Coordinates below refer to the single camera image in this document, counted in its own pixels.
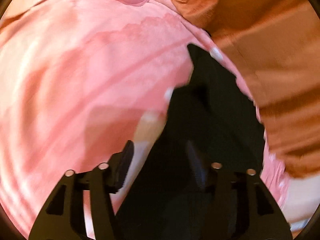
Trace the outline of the pink fleece blanket white bows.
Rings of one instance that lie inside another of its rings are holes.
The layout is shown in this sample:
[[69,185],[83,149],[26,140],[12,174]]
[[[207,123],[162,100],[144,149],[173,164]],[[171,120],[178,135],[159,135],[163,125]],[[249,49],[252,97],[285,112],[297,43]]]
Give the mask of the pink fleece blanket white bows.
[[[190,81],[189,44],[234,74],[251,100],[234,63],[169,0],[141,7],[115,0],[42,0],[4,21],[1,205],[23,236],[29,239],[66,171],[91,171],[131,140],[134,154],[124,185],[110,195],[116,239],[122,239],[116,214],[163,131],[173,91]],[[267,153],[265,141],[257,174],[281,210],[281,193],[267,179]],[[86,234],[96,239],[90,192],[83,194]]]

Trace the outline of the orange curtain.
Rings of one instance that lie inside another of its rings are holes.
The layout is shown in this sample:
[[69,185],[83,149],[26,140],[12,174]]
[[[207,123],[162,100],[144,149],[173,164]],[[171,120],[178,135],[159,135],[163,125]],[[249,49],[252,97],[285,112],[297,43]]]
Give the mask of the orange curtain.
[[291,176],[319,172],[319,18],[308,0],[171,0],[236,65]]

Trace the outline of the black knit garment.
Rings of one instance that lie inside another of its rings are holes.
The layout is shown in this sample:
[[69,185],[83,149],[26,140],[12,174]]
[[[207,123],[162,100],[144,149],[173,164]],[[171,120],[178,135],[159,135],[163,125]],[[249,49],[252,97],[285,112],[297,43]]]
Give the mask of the black knit garment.
[[173,91],[163,131],[116,214],[122,239],[201,239],[212,197],[196,185],[188,141],[211,163],[262,169],[264,127],[253,102],[207,51],[194,44],[188,51],[190,81]]

